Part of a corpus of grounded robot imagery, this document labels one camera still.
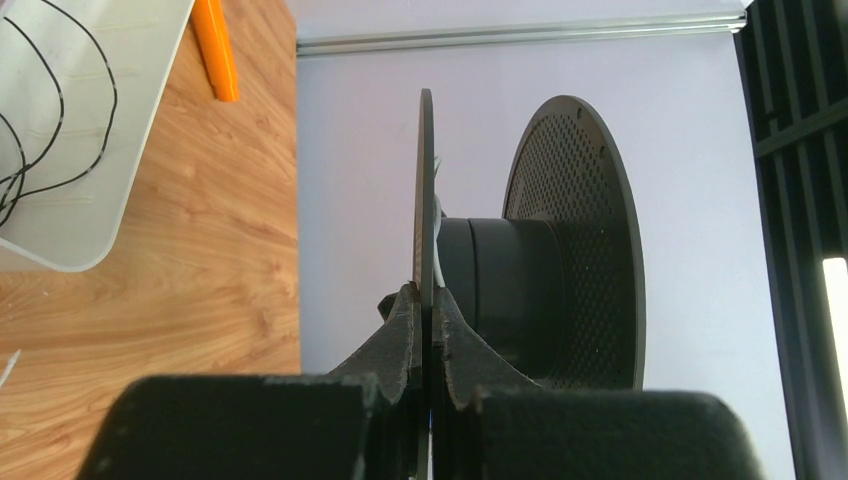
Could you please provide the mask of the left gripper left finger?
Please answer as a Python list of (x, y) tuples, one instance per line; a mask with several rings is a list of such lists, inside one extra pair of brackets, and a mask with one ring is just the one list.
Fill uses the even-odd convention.
[(82, 479), (408, 479), (422, 467), (420, 296), (323, 375), (155, 375), (108, 410)]

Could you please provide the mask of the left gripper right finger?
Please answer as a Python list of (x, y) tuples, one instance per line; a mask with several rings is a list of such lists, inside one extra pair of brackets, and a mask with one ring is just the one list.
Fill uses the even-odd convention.
[(506, 362), (449, 291), (432, 309), (437, 479), (761, 479), (736, 414), (692, 392), (552, 390)]

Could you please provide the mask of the black spool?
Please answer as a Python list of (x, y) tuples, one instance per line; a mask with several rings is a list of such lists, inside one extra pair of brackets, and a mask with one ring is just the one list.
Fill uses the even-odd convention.
[(619, 150), (589, 102), (557, 95), (536, 110), (499, 216), (431, 205), (434, 284), (506, 362), (553, 389), (642, 387), (638, 217)]

